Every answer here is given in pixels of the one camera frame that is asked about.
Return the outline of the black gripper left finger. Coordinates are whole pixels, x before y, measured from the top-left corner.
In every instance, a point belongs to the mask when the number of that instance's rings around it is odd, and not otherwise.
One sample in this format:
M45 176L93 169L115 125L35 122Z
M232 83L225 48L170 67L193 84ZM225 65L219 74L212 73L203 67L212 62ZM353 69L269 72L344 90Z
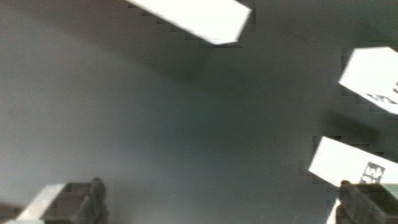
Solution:
M90 182L47 185L17 218L19 224L109 224L107 187Z

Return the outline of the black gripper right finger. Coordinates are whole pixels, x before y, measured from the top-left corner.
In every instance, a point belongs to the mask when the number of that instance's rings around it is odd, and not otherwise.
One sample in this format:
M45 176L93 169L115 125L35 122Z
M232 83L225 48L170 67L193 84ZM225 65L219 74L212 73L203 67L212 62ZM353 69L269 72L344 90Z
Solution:
M337 224L398 224L398 184L342 182Z

